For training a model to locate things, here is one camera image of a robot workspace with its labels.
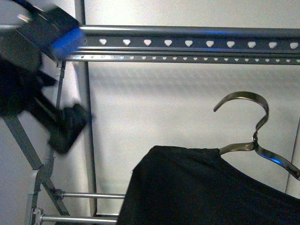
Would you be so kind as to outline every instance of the black shirt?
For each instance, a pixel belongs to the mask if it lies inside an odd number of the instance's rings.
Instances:
[[[300,200],[254,180],[219,149],[155,146],[135,167],[118,225],[300,225]]]

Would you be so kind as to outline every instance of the hanger hook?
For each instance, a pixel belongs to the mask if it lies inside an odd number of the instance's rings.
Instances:
[[[257,144],[257,132],[258,130],[268,121],[269,118],[269,105],[268,102],[260,95],[247,92],[247,91],[237,91],[234,93],[231,93],[224,97],[214,108],[214,112],[216,112],[224,103],[234,100],[234,99],[244,99],[244,100],[250,100],[257,104],[259,104],[266,112],[265,116],[257,123],[255,127],[255,132],[253,134],[253,142]]]

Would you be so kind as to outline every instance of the metal shelving rack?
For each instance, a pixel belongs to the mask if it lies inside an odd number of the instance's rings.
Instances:
[[[14,26],[0,26],[1,35]],[[66,61],[172,62],[253,65],[300,65],[300,29],[213,28],[213,27],[151,27],[151,26],[82,26],[86,38]],[[60,83],[65,62],[58,66]],[[124,195],[66,193],[51,181],[53,150],[46,152],[42,163],[17,118],[5,123],[33,168],[31,192],[28,193],[26,225],[45,221],[90,224],[115,224],[117,218],[71,217],[64,197],[115,198]],[[43,214],[37,208],[40,185],[43,185],[60,217]]]

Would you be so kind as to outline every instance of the metal hanger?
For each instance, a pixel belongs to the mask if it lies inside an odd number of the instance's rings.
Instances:
[[[231,93],[227,95],[225,98],[223,98],[214,108],[214,112],[216,112],[224,103],[234,100],[234,99],[245,99],[253,101],[257,104],[259,104],[261,107],[264,108],[266,114],[265,116],[257,123],[255,132],[252,137],[252,142],[248,143],[236,143],[236,144],[230,144],[223,148],[220,148],[220,155],[231,152],[231,151],[253,151],[280,165],[281,167],[285,168],[293,177],[295,177],[297,180],[300,180],[300,170],[295,167],[291,162],[289,162],[287,159],[283,158],[280,155],[277,155],[276,153],[273,153],[269,150],[266,150],[262,148],[258,144],[258,138],[257,138],[257,132],[258,130],[268,121],[269,118],[269,105],[268,102],[260,95],[247,92],[247,91],[238,91]]]

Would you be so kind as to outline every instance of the white wall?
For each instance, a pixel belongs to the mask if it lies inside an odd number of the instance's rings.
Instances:
[[[74,0],[54,0],[52,2],[75,17]],[[44,8],[50,2],[33,0],[31,3]],[[8,0],[0,0],[0,6],[0,24],[19,23],[16,16],[19,13],[25,13],[20,6]],[[55,75],[57,74],[55,66],[49,59],[45,59],[43,70],[50,75]],[[77,81],[81,82],[82,78],[76,68],[78,68],[77,63],[67,63],[62,106],[70,106],[74,102],[85,101],[85,99],[81,99],[82,93],[79,90]],[[47,88],[46,95],[49,99],[53,98],[53,91],[54,88]],[[23,113],[19,119],[43,161],[46,142],[49,138],[48,134],[30,114]],[[88,183],[90,183],[90,186],[92,185],[91,169],[87,168],[86,163],[90,158],[86,160],[85,151],[85,146],[88,146],[89,140],[86,135],[87,130],[84,132],[85,134],[80,135],[66,156],[60,157],[56,155],[52,175],[52,181],[56,188],[61,188],[68,192],[89,191]],[[0,120],[0,171],[0,224],[22,225],[25,215],[27,192],[29,190],[29,177],[32,169],[3,120]],[[90,208],[88,199],[65,199],[64,202],[73,216],[91,215],[92,209]],[[43,208],[46,214],[59,215],[43,188],[39,194],[38,207]]]
[[[87,24],[299,28],[298,0],[86,0]],[[91,62],[97,191],[125,193],[132,169],[154,145],[220,148],[250,142],[263,109],[232,101],[244,90],[270,104],[260,144],[291,160],[300,115],[298,66]],[[282,192],[288,173],[255,152],[224,156],[245,174]],[[98,213],[121,202],[99,200]]]

